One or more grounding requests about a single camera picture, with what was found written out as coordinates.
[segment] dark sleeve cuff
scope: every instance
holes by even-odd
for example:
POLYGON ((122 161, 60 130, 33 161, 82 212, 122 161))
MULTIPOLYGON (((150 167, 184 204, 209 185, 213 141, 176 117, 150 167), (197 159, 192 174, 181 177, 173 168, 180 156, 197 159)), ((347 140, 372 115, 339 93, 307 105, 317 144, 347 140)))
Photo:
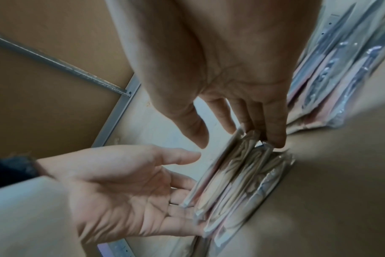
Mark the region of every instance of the dark sleeve cuff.
POLYGON ((32 159, 26 156, 16 156, 0 159, 0 188, 38 177, 32 159))

